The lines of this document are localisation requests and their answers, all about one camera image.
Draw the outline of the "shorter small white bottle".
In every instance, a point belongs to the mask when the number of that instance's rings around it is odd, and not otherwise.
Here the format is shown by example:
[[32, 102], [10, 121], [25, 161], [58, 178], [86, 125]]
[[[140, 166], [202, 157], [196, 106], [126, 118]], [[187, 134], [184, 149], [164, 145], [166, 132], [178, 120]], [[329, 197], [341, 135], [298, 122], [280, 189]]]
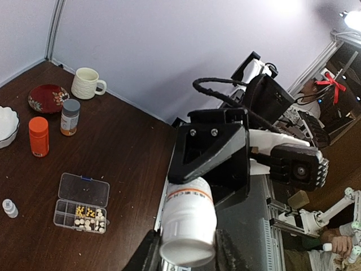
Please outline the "shorter small white bottle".
[[11, 199], [5, 199], [2, 202], [2, 207], [3, 207], [4, 212], [10, 218], [16, 218], [19, 214], [19, 211], [18, 211], [15, 203]]

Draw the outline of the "clear plastic pill organizer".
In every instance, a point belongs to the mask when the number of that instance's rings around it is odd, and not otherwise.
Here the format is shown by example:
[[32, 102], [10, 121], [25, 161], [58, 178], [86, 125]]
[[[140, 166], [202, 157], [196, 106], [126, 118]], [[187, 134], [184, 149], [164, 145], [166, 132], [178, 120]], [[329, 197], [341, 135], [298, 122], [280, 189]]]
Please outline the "clear plastic pill organizer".
[[58, 200], [56, 201], [53, 223], [66, 229], [83, 231], [88, 233], [103, 234], [98, 231], [86, 231], [74, 226], [75, 219], [94, 219], [91, 217], [77, 217], [75, 215], [78, 206], [85, 206], [105, 211], [106, 228], [109, 224], [107, 210], [110, 192], [110, 184], [91, 177], [78, 176], [71, 173], [63, 173], [59, 182]]

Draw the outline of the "grey capped white orange bottle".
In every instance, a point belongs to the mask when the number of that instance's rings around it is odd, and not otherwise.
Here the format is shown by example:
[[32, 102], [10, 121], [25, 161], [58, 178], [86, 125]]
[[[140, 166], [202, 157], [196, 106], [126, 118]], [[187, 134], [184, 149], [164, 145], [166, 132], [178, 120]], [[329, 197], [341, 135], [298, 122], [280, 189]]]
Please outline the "grey capped white orange bottle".
[[60, 131], [65, 136], [73, 136], [77, 131], [81, 105], [75, 99], [67, 99], [63, 103], [60, 119]]

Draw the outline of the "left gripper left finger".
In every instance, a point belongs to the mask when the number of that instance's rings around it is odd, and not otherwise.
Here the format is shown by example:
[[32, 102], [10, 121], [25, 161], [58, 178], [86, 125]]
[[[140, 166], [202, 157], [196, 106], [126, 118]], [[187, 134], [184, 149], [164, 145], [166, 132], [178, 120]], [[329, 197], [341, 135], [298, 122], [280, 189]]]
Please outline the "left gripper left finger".
[[158, 271], [161, 270], [160, 230], [150, 230], [122, 271]]

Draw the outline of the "orange pill bottle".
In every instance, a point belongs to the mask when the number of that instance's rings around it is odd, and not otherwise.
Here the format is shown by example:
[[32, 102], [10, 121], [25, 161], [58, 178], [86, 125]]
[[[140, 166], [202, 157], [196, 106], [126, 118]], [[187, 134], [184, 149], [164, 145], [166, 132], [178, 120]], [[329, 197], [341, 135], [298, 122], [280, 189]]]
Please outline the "orange pill bottle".
[[49, 124], [44, 117], [34, 117], [29, 121], [30, 149], [35, 157], [43, 158], [49, 153]]

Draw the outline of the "taller small white bottle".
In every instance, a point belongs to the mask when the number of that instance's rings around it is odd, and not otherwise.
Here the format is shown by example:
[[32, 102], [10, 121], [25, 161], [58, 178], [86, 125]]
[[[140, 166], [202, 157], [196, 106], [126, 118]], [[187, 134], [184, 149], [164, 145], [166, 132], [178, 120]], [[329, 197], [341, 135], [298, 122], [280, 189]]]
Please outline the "taller small white bottle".
[[212, 244], [216, 226], [212, 192], [203, 178], [168, 184], [161, 221], [164, 243], [185, 239]]

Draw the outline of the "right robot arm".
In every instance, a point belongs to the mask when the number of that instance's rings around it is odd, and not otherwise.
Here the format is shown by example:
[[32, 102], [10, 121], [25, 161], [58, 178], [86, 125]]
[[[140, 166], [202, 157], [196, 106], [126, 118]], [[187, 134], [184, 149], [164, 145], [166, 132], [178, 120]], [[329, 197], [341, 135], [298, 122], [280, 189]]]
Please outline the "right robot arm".
[[177, 130], [169, 183], [188, 185], [203, 178], [218, 209], [248, 197], [250, 177], [257, 165], [265, 166], [273, 181], [297, 189], [314, 191], [325, 184], [329, 162], [317, 145], [288, 136], [275, 126], [295, 101], [275, 81], [277, 70], [244, 81], [246, 67], [259, 59], [258, 54], [250, 54], [226, 80], [245, 87], [239, 100], [204, 87], [205, 83], [224, 83], [224, 79], [195, 80], [195, 90], [223, 104], [189, 112], [189, 121]]

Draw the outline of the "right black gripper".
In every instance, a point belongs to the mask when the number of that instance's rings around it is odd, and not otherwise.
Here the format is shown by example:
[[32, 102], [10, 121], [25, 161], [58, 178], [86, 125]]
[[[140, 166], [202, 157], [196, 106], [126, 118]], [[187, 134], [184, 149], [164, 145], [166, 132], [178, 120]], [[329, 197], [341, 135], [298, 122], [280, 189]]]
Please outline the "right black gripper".
[[168, 181], [182, 185], [202, 177], [215, 207], [226, 209], [249, 194], [249, 121], [243, 108], [196, 110], [177, 130]]

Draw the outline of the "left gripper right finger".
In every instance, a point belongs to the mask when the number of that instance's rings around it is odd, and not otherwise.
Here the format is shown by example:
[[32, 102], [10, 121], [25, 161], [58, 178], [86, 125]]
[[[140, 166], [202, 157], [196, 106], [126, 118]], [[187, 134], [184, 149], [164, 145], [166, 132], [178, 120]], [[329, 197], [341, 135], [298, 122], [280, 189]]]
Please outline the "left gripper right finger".
[[214, 268], [218, 271], [249, 270], [243, 256], [226, 230], [217, 229], [215, 232], [215, 262]]

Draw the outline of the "taller bottle white cap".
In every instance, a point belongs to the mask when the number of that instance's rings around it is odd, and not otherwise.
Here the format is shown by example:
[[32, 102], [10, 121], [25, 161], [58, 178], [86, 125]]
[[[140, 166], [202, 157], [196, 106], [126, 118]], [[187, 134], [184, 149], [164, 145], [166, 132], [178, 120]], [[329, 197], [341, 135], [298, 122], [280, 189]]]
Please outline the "taller bottle white cap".
[[159, 253], [168, 263], [188, 268], [203, 266], [215, 257], [212, 244], [184, 238], [164, 242]]

